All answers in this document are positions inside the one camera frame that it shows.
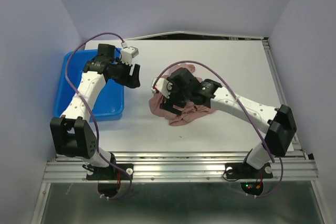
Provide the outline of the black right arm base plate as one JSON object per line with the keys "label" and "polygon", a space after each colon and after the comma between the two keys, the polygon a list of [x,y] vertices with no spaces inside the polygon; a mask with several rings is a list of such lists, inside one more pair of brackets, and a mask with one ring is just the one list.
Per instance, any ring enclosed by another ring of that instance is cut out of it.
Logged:
{"label": "black right arm base plate", "polygon": [[273,178],[270,163],[266,163],[260,169],[255,169],[247,163],[226,163],[222,177],[228,181],[271,179]]}

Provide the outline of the pink pleated skirt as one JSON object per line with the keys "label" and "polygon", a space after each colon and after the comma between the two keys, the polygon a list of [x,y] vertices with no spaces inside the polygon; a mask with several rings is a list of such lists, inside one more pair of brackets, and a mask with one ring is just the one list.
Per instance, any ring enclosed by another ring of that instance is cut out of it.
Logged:
{"label": "pink pleated skirt", "polygon": [[[179,68],[187,68],[192,74],[195,71],[195,66],[193,64],[186,64],[182,63],[179,65],[174,65],[169,69],[169,74],[164,76],[163,78],[167,79],[175,70]],[[155,93],[153,95],[153,98],[149,100],[149,107],[152,114],[164,117],[169,121],[170,126],[182,126],[185,124],[188,124],[198,118],[201,118],[203,116],[206,116],[207,114],[211,114],[214,112],[213,109],[209,108],[209,99],[212,97],[208,94],[207,91],[201,91],[199,88],[198,93],[204,98],[204,104],[203,105],[196,105],[193,102],[188,102],[186,107],[181,109],[182,115],[178,116],[173,113],[170,113],[168,111],[164,111],[160,109],[160,104],[165,98],[160,93]]]}

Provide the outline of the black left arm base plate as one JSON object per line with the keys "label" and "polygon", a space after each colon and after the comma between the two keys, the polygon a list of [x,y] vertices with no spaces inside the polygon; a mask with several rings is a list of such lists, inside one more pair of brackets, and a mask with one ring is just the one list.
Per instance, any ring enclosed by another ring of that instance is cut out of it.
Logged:
{"label": "black left arm base plate", "polygon": [[86,180],[129,180],[128,175],[112,166],[93,167],[84,164],[82,168],[87,171]]}

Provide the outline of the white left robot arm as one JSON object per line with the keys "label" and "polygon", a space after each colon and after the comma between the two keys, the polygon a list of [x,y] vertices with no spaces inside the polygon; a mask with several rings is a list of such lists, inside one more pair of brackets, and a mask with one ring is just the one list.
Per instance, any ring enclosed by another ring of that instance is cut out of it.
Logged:
{"label": "white left robot arm", "polygon": [[74,95],[68,106],[59,117],[50,121],[57,154],[76,157],[98,167],[106,179],[116,175],[116,159],[112,153],[100,148],[99,132],[91,129],[89,121],[96,120],[92,110],[109,80],[131,89],[140,86],[140,66],[132,63],[138,54],[138,48],[125,43],[120,50],[113,45],[99,44],[96,55],[83,67],[79,85],[70,84]]}

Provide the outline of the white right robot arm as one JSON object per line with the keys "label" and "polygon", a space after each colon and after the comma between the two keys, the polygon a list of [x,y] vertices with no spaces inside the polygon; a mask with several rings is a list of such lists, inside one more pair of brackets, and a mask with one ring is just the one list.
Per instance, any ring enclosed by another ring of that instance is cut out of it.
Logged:
{"label": "white right robot arm", "polygon": [[270,162],[284,157],[297,131],[292,109],[282,104],[276,108],[235,94],[227,85],[211,79],[199,81],[188,69],[179,68],[167,78],[155,78],[152,91],[164,96],[160,108],[181,115],[188,102],[228,113],[250,123],[261,137],[242,163],[227,163],[228,180],[272,178]]}

